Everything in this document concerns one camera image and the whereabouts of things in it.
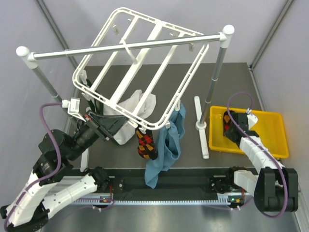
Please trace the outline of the argyle sock red yellow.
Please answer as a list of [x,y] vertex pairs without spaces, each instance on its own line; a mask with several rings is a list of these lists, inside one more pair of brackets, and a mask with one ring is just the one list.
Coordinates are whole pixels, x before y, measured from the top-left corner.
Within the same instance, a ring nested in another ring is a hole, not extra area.
[[138,139],[138,154],[144,159],[155,160],[158,157],[155,142],[153,138],[153,133],[151,130],[146,130],[145,133],[139,128],[135,129],[135,134]]

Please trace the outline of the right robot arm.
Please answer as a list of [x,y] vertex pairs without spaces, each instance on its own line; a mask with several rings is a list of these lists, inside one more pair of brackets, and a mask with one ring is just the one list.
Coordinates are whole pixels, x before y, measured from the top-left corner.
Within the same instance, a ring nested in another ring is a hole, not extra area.
[[245,189],[253,196],[256,208],[262,212],[295,212],[298,209],[298,174],[280,164],[263,145],[259,134],[252,130],[258,119],[253,114],[227,110],[223,116],[223,135],[249,158],[257,174],[236,168],[225,179],[230,191]]

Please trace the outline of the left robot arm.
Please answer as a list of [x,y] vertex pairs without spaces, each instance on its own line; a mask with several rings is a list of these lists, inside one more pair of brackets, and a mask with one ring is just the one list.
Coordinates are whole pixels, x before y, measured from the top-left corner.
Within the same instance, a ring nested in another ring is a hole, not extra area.
[[82,178],[60,192],[48,195],[96,140],[112,139],[127,122],[124,116],[102,116],[92,111],[78,120],[73,136],[61,130],[48,130],[38,147],[41,156],[34,164],[28,182],[17,198],[2,206],[0,215],[7,232],[36,232],[57,212],[83,196],[106,191],[111,184],[102,167],[86,169]]

